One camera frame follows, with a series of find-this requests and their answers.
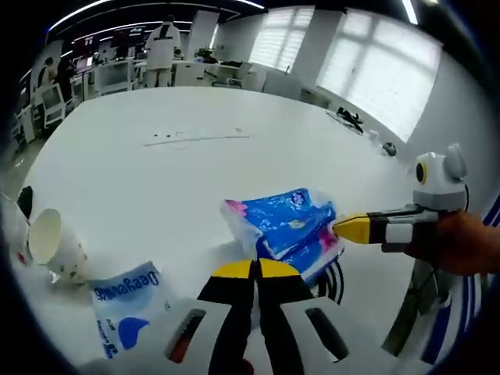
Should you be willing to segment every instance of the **cable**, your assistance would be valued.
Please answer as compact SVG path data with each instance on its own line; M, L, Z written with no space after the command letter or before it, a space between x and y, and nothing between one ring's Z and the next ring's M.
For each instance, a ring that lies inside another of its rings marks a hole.
M466 208L464 209L465 212L469 211L469 187L466 184Z

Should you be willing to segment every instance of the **human hand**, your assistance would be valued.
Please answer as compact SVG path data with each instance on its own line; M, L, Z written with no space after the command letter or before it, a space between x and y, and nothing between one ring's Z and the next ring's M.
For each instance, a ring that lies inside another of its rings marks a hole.
M500 230L470 213L454 212L440 218L435 238L411 244L405 253L458 275L494 273L500 271Z

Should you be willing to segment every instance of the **white paper cup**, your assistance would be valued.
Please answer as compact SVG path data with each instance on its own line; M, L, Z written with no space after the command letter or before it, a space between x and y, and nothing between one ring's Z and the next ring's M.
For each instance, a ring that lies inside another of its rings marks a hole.
M56 209L46 209L37 217L31 225L28 244L36 263L75 284L87 280L83 246Z

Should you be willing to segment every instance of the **window blind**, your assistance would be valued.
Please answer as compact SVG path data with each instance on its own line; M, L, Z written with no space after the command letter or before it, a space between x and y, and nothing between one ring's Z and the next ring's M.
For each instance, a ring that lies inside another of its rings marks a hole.
M270 10L253 45L250 62L291 71L313 13L314 7Z
M434 86L441 45L416 28L349 11L318 86L350 101L408 141Z

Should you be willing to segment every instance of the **desk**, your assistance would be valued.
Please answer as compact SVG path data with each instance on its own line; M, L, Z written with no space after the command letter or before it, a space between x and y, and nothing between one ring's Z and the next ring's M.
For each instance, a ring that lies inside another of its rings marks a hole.
M250 138L144 147L169 124L230 128ZM224 198L314 188L349 214L398 208L412 183L395 159L339 126L325 110L268 94L211 87L128 91L78 106L25 180L32 220L56 208L80 236L94 277L152 260L178 297L195 298L214 269L241 259L219 213ZM341 305L382 344L401 308L413 260L348 243ZM74 364L103 356L89 292L51 291L43 267L16 268L34 313Z

